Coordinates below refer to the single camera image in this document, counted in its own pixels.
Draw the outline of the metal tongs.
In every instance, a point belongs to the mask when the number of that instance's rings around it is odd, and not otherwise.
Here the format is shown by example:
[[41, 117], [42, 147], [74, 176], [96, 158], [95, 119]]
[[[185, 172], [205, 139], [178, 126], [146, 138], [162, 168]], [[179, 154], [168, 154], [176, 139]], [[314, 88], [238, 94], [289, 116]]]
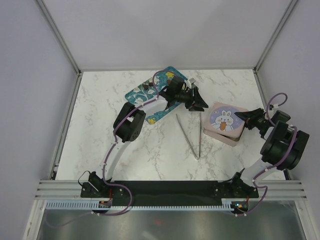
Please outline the metal tongs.
[[202, 113], [197, 114], [196, 125], [193, 129], [191, 127], [185, 128], [185, 124], [179, 114], [176, 113], [175, 117], [190, 152], [194, 159], [199, 161], [202, 152]]

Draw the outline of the pink chocolate box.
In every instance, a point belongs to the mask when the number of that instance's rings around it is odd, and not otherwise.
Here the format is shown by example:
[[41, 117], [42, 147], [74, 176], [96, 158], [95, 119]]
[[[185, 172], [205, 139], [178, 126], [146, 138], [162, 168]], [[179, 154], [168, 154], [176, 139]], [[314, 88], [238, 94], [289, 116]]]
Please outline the pink chocolate box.
[[220, 142], [222, 142], [224, 144], [227, 144], [227, 145], [229, 145], [231, 147], [235, 147], [238, 144], [238, 142], [239, 142], [239, 140], [240, 140], [240, 138], [242, 136], [242, 134], [240, 134], [238, 137], [230, 137], [230, 136], [218, 134], [216, 132], [209, 131], [209, 130], [206, 130], [206, 129], [203, 130], [203, 133], [205, 135], [207, 135], [207, 136], [209, 136], [209, 137], [211, 137], [213, 139], [216, 139], [216, 140], [218, 140], [218, 141], [220, 141]]

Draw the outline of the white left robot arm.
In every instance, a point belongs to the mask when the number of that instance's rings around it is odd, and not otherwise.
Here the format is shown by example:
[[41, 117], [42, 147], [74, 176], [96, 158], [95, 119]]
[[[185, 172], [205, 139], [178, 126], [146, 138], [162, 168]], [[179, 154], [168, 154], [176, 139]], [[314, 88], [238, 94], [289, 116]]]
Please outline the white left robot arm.
[[126, 102], [113, 123], [114, 141], [99, 168], [89, 173], [87, 182], [79, 184], [82, 190], [92, 190], [98, 197], [105, 197], [110, 186], [116, 186], [111, 183], [115, 168], [129, 144], [140, 135], [145, 119], [169, 109], [176, 103], [184, 104], [190, 112], [203, 112], [209, 107], [201, 97], [199, 88], [179, 76], [174, 76], [147, 101], [137, 105]]

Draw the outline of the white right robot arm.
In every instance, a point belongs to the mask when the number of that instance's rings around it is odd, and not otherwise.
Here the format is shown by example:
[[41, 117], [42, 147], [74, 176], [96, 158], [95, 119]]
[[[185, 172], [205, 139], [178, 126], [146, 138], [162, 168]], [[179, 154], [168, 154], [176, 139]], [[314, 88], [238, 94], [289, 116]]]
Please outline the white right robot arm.
[[281, 110], [277, 110], [269, 119], [261, 108], [236, 112], [235, 115], [244, 121], [247, 129], [257, 128], [265, 140], [260, 150], [261, 157], [250, 167], [236, 172], [230, 180], [228, 191], [238, 198], [247, 189], [256, 188], [256, 182], [270, 174], [294, 169], [301, 160], [310, 135], [287, 124], [291, 116]]

